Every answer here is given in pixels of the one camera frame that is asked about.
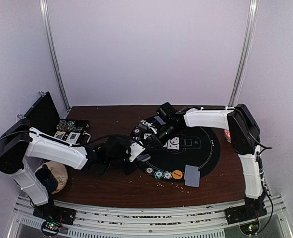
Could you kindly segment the single blue-backed playing card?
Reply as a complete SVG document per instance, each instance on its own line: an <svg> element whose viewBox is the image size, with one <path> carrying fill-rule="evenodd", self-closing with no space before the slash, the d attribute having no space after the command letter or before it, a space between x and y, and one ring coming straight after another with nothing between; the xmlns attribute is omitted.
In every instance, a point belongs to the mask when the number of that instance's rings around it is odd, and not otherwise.
<svg viewBox="0 0 293 238"><path fill-rule="evenodd" d="M154 116L154 119L155 119L160 125L165 125L165 124L166 124L160 116Z"/></svg>

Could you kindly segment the blue playing card deck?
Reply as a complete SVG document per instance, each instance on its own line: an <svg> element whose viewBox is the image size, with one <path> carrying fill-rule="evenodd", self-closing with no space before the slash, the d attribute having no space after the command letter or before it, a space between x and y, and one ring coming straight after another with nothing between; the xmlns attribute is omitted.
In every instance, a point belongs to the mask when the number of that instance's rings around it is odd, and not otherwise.
<svg viewBox="0 0 293 238"><path fill-rule="evenodd" d="M145 162L145 161L149 160L150 158L151 158L151 156L149 154L143 154L143 155L139 155L136 159L137 159L137 161Z"/></svg>

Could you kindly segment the five of diamonds card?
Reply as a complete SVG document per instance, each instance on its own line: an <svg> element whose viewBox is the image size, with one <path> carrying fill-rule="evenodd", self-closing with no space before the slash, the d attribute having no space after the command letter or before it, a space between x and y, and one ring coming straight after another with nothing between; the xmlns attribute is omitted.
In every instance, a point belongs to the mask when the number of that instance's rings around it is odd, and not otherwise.
<svg viewBox="0 0 293 238"><path fill-rule="evenodd" d="M180 138L174 137L167 141L167 149L179 150L180 149Z"/></svg>

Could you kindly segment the blue green 50 chip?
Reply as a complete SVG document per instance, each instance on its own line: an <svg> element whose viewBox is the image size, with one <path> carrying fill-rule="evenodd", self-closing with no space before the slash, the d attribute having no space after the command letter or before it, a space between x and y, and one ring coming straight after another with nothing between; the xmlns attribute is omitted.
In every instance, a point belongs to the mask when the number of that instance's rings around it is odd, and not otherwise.
<svg viewBox="0 0 293 238"><path fill-rule="evenodd" d="M154 172L154 178L155 179L161 179L163 177L163 172L162 171L155 171Z"/></svg>
<svg viewBox="0 0 293 238"><path fill-rule="evenodd" d="M136 135L138 135L140 132L141 132L141 130L138 129L138 128L136 128L136 129L134 130L134 133L135 133Z"/></svg>

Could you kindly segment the yellow big blind button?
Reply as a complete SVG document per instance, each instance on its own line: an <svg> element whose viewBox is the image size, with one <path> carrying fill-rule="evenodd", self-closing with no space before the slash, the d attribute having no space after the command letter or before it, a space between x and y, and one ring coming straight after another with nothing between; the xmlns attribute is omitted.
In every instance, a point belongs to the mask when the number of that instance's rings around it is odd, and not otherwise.
<svg viewBox="0 0 293 238"><path fill-rule="evenodd" d="M181 170L174 170L172 172L173 179L180 180L183 178L183 172Z"/></svg>

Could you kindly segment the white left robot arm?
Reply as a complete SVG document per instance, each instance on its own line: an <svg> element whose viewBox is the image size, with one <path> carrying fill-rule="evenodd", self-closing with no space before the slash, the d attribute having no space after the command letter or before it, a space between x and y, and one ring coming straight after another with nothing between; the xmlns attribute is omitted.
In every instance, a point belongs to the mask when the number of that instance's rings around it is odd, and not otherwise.
<svg viewBox="0 0 293 238"><path fill-rule="evenodd" d="M145 146L129 136L107 135L98 148L71 144L40 132L26 119L18 121L0 138L0 171L9 174L48 220L59 216L59 209L49 202L46 188L26 162L27 157L41 158L77 170L102 174L111 164L132 165Z"/></svg>

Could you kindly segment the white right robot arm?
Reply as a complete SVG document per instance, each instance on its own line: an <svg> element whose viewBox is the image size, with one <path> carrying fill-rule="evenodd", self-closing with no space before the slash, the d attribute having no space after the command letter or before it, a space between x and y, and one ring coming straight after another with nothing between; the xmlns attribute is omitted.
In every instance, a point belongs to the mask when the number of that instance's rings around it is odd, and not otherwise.
<svg viewBox="0 0 293 238"><path fill-rule="evenodd" d="M161 148L186 127L209 127L230 132L231 145L238 153L245 179L245 196L258 199L263 193L257 154L260 152L260 128L246 104L227 106L188 106L180 110L166 102L157 115L165 122L141 141L147 149Z"/></svg>

